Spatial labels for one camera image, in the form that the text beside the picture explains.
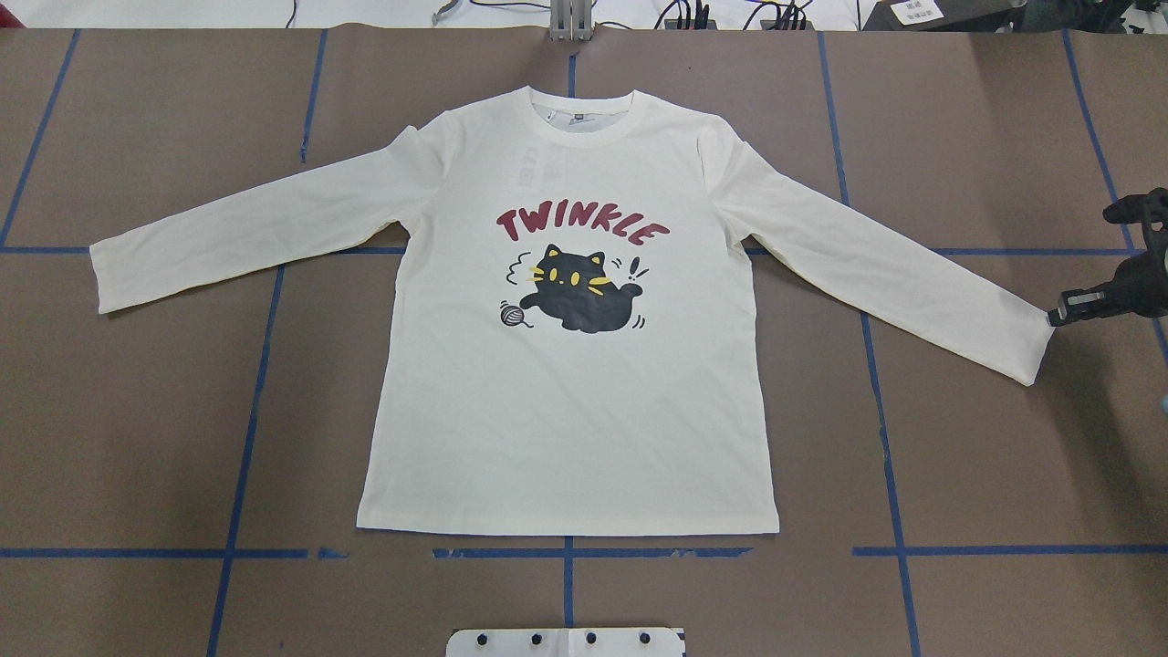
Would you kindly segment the white long-sleeve cat shirt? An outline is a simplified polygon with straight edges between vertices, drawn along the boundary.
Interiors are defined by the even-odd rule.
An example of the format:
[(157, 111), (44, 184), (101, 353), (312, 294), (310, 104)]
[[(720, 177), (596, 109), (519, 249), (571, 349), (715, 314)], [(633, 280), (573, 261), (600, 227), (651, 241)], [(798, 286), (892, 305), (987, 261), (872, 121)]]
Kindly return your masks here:
[(725, 118), (521, 88), (90, 247), (103, 314), (406, 231), (361, 528), (776, 534), (755, 238), (1033, 383), (1047, 312), (777, 171)]

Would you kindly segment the aluminium frame post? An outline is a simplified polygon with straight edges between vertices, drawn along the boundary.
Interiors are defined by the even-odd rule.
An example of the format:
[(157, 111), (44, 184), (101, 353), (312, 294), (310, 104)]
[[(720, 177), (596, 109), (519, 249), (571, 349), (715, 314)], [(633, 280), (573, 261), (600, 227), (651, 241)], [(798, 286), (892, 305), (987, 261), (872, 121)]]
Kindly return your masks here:
[(593, 1), (551, 0), (547, 4), (551, 41), (588, 42), (593, 39)]

